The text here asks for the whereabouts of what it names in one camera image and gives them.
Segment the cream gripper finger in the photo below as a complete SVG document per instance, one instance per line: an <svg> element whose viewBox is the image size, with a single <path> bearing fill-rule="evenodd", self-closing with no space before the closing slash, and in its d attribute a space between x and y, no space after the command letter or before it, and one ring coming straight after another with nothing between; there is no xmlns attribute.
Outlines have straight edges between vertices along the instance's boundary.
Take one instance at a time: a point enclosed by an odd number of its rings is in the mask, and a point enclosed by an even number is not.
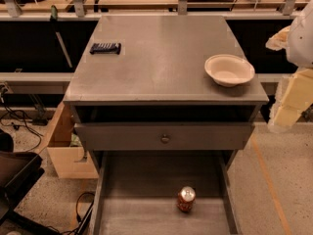
<svg viewBox="0 0 313 235"><path fill-rule="evenodd" d="M274 51L285 49L287 47L289 32L290 27L289 26L284 27L267 40L265 47Z"/></svg>
<svg viewBox="0 0 313 235"><path fill-rule="evenodd" d="M313 104L313 69L298 68L278 84L275 103L270 110L268 128L280 133L289 130Z"/></svg>

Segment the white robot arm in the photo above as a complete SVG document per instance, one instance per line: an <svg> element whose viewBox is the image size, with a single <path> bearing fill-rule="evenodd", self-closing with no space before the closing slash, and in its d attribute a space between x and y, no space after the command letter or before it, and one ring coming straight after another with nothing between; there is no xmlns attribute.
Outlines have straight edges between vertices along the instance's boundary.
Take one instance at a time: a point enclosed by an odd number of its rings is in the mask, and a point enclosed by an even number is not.
<svg viewBox="0 0 313 235"><path fill-rule="evenodd" d="M268 128L274 133L290 129L313 104L313 0L292 21L268 39L271 50L286 50L287 60L297 66L277 87Z"/></svg>

